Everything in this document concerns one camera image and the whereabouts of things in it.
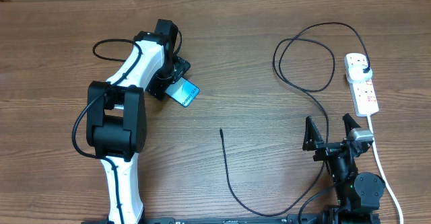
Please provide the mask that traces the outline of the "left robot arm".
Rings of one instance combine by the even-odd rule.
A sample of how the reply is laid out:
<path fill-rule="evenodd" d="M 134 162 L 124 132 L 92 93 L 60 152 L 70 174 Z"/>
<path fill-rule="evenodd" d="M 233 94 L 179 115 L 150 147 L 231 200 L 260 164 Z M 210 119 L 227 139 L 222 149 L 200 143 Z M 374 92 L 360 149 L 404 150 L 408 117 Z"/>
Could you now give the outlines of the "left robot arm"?
<path fill-rule="evenodd" d="M 188 61 L 179 57 L 182 34 L 171 20 L 159 19 L 153 32 L 139 32 L 131 54 L 106 81 L 88 87 L 86 141 L 104 167 L 110 210 L 105 223 L 144 223 L 139 193 L 138 158 L 147 137 L 145 94 L 167 96 L 187 107 L 199 90 L 184 75 Z"/>

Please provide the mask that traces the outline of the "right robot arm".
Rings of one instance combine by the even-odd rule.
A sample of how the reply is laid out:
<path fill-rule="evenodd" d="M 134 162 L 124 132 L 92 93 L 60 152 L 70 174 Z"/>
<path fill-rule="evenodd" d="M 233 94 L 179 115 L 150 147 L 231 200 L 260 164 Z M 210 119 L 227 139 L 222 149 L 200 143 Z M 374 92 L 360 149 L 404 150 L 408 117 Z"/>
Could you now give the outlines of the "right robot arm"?
<path fill-rule="evenodd" d="M 313 151 L 313 160 L 329 167 L 333 185 L 310 197 L 300 208 L 299 223 L 379 223 L 375 213 L 380 207 L 386 183 L 379 175 L 358 171 L 355 158 L 366 153 L 374 135 L 349 115 L 343 116 L 346 136 L 336 143 L 326 143 L 311 117 L 306 117 L 302 149 Z M 305 207 L 318 197 L 334 190 L 337 205 L 327 205 L 317 214 L 304 214 Z"/>

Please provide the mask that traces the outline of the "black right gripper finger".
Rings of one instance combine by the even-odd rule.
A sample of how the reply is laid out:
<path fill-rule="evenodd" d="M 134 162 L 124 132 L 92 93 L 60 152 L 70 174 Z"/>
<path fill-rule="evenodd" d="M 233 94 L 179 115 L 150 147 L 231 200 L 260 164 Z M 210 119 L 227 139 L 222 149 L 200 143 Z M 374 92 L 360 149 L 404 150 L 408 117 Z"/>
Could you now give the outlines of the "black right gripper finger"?
<path fill-rule="evenodd" d="M 303 151 L 315 151 L 324 144 L 321 134 L 311 116 L 306 117 Z"/>
<path fill-rule="evenodd" d="M 344 122 L 346 137 L 357 137 L 358 129 L 361 129 L 361 126 L 351 117 L 349 113 L 346 113 L 342 119 Z"/>

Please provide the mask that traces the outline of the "blue-screen smartphone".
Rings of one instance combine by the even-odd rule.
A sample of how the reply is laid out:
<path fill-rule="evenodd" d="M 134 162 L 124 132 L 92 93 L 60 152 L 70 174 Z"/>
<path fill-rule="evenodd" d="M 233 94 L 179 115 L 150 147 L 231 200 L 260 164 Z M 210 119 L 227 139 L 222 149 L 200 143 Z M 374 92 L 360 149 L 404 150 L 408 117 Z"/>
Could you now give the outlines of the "blue-screen smartphone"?
<path fill-rule="evenodd" d="M 165 93 L 181 106 L 187 108 L 199 94 L 199 88 L 181 77 L 176 83 L 168 86 Z"/>

